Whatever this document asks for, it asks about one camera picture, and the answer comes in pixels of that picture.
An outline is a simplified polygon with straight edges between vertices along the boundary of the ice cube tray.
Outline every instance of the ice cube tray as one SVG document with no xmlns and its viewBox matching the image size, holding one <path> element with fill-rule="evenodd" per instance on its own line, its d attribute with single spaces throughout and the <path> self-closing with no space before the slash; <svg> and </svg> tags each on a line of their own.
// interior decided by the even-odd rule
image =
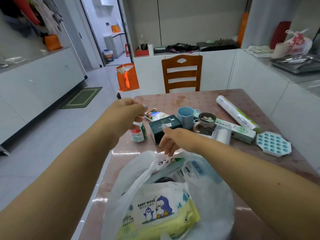
<svg viewBox="0 0 320 240">
<path fill-rule="evenodd" d="M 281 135 L 269 131 L 257 135 L 256 145 L 259 146 L 264 153 L 276 157 L 291 153 L 291 143 L 283 139 Z"/>
</svg>

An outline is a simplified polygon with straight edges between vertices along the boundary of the tile floor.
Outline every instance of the tile floor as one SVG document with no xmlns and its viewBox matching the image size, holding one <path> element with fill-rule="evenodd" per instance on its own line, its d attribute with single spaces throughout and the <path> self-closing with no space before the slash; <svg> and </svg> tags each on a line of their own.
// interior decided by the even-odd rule
<svg viewBox="0 0 320 240">
<path fill-rule="evenodd" d="M 88 79 L 83 82 L 83 86 L 103 88 L 86 108 L 58 109 L 60 104 L 55 104 L 40 118 L 36 118 L 26 132 L 15 140 L 9 156 L 0 156 L 0 210 L 32 183 L 63 149 L 85 132 L 117 99 L 119 87 L 116 67 L 106 66 L 88 72 Z M 109 159 L 106 160 L 102 174 Z M 74 240 L 80 235 L 91 201 L 72 238 Z"/>
<path fill-rule="evenodd" d="M 126 63 L 131 63 L 130 56 L 126 56 L 126 53 L 123 53 L 119 58 L 115 59 L 113 62 L 106 64 L 106 66 L 119 66 Z"/>
</svg>

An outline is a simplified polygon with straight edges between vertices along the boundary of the penguin illustration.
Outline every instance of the penguin illustration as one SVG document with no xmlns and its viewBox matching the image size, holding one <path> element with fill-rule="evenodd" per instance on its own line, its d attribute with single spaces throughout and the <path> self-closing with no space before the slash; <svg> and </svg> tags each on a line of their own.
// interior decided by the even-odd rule
<svg viewBox="0 0 320 240">
<path fill-rule="evenodd" d="M 160 196 L 155 203 L 157 218 L 166 217 L 172 213 L 172 208 L 169 206 L 169 201 L 166 197 Z"/>
<path fill-rule="evenodd" d="M 150 221 L 153 219 L 153 210 L 148 207 L 146 208 L 146 213 L 143 214 L 146 217 L 146 221 Z"/>
</svg>

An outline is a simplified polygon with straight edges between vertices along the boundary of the person's left hand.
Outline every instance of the person's left hand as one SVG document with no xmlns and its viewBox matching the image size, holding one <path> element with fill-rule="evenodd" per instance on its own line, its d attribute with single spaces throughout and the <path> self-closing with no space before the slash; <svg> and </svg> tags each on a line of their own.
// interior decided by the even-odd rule
<svg viewBox="0 0 320 240">
<path fill-rule="evenodd" d="M 119 139 L 129 129 L 138 129 L 133 122 L 142 122 L 147 106 L 139 104 L 132 98 L 114 101 L 95 124 L 101 125 L 107 133 Z"/>
</svg>

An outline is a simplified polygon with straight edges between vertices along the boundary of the pink table top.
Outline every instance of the pink table top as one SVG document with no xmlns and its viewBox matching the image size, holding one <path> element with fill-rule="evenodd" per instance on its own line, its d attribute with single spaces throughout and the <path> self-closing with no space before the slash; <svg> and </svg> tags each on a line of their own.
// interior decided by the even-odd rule
<svg viewBox="0 0 320 240">
<path fill-rule="evenodd" d="M 177 115 L 178 108 L 190 106 L 194 109 L 199 109 L 201 112 L 213 113 L 218 119 L 237 124 L 237 122 L 234 121 L 234 119 L 216 103 L 216 98 L 219 95 L 225 96 L 236 107 L 255 121 L 263 131 L 281 134 L 279 129 L 242 89 L 145 95 L 138 96 L 135 99 L 142 104 L 147 104 L 149 109 L 157 108 L 169 115 Z M 130 132 L 128 131 L 120 138 L 119 143 L 114 150 L 110 152 L 112 153 L 110 162 L 103 176 L 102 182 L 100 183 L 97 195 L 93 200 L 92 207 L 79 237 L 80 240 L 101 239 L 103 212 L 108 196 L 121 169 L 130 160 L 134 159 L 138 154 L 144 151 L 158 151 L 158 146 L 154 144 L 150 136 L 149 126 L 147 126 L 148 122 L 149 121 L 147 119 L 143 121 L 147 130 L 147 138 L 145 141 L 140 143 L 134 142 L 130 137 Z M 235 138 L 231 138 L 230 146 L 284 167 L 310 181 L 320 184 L 320 177 L 294 148 L 294 145 L 290 155 L 279 158 L 263 153 L 258 146 L 254 145 L 254 143 L 249 145 Z M 232 239 L 280 239 L 276 233 L 271 230 L 235 192 L 233 192 L 233 197 L 235 203 L 235 221 Z"/>
</svg>

